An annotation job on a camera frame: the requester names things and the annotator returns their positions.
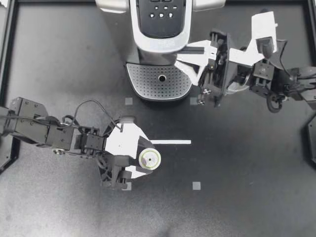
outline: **white strip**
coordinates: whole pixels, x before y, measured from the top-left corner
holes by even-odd
[[[153,144],[191,144],[191,140],[151,140]]]

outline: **wire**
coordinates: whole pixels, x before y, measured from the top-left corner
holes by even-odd
[[[115,127],[117,127],[118,129],[120,129],[120,127],[115,123],[115,121],[114,121],[114,119],[112,118],[112,116],[111,116],[111,115],[108,113],[108,111],[102,106],[102,104],[101,104],[99,101],[97,101],[97,100],[86,100],[86,101],[83,101],[81,104],[79,104],[79,105],[77,106],[76,110],[75,110],[74,119],[73,119],[73,120],[71,121],[71,123],[68,124],[67,126],[72,126],[72,125],[73,125],[73,123],[75,122],[75,119],[76,119],[76,117],[77,117],[77,113],[78,113],[79,108],[80,108],[82,105],[84,105],[84,104],[86,104],[86,103],[89,103],[89,102],[93,102],[93,103],[97,104],[97,105],[101,108],[101,110],[110,118],[111,122],[115,125]]]
[[[280,53],[280,58],[279,58],[280,64],[281,64],[283,70],[285,71],[285,73],[286,73],[289,77],[291,77],[291,74],[288,72],[287,69],[285,69],[285,66],[284,66],[284,64],[283,64],[283,62],[282,62],[282,56],[283,56],[285,47],[286,47],[286,45],[287,45],[287,40],[286,40],[286,39],[277,39],[277,42],[282,42],[282,43],[283,43],[283,47],[282,47],[282,50],[281,50],[281,53]]]
[[[57,126],[57,128],[66,128],[66,127],[75,127],[75,128],[78,128],[80,126],[76,125],[74,126],[74,123],[76,123],[76,117],[77,117],[77,114],[78,114],[78,110],[79,108],[86,104],[86,103],[89,103],[89,102],[94,102],[96,103],[101,109],[102,111],[110,118],[111,122],[113,123],[113,125],[115,127],[117,127],[118,129],[121,130],[121,128],[115,123],[114,119],[110,116],[110,114],[108,113],[108,111],[102,106],[102,104],[99,102],[99,101],[96,101],[96,100],[86,100],[86,101],[83,101],[81,104],[79,104],[75,110],[75,114],[73,116],[73,119],[71,120],[71,122],[67,125],[64,125],[64,126]],[[30,121],[33,121],[33,122],[37,122],[39,124],[42,124],[42,125],[45,125],[45,126],[51,126],[52,124],[50,123],[47,123],[47,122],[42,122],[40,121],[39,119],[36,119],[36,118],[31,118],[31,117],[27,117],[27,116],[0,116],[0,119],[26,119],[26,120],[30,120]]]
[[[285,69],[284,65],[283,65],[283,62],[282,62],[282,55],[283,55],[283,52],[285,50],[285,47],[287,45],[287,40],[286,39],[277,39],[277,42],[283,42],[283,48],[281,50],[281,54],[280,54],[280,63],[281,63],[281,66],[283,68],[283,70],[286,72],[286,74],[290,77],[291,74],[288,72],[287,69]],[[304,77],[297,77],[298,79],[314,79],[316,77],[316,73],[313,73],[313,74],[310,74],[308,76],[304,76]]]

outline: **black frame rail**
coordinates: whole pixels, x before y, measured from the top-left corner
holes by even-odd
[[[8,82],[8,74],[10,69],[11,52],[14,42],[16,19],[18,16],[18,8],[20,3],[58,3],[58,4],[72,4],[72,3],[95,3],[95,0],[9,0],[6,18],[4,23],[4,30],[1,42],[1,55],[0,55],[0,106],[5,105],[6,85]],[[316,5],[314,0],[227,0],[227,4],[260,4],[260,3],[300,3],[305,12],[305,17],[308,21],[308,28],[312,34],[309,35],[311,41],[311,54],[316,55]],[[18,158],[19,141],[15,138],[11,142],[0,143],[0,149],[9,151],[4,154],[5,162],[0,163],[0,174],[8,168]]]

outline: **white square marker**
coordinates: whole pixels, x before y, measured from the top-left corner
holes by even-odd
[[[201,182],[192,182],[193,190],[201,190]]]
[[[132,183],[131,182],[126,182],[127,184],[127,188],[126,189],[122,189],[123,191],[131,191],[132,190]]]
[[[125,105],[133,105],[133,98],[125,98]]]
[[[196,97],[191,97],[190,105],[198,105],[198,99]]]

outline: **machine control panel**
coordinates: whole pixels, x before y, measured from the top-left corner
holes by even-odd
[[[140,31],[150,38],[171,38],[184,26],[185,0],[138,0]]]

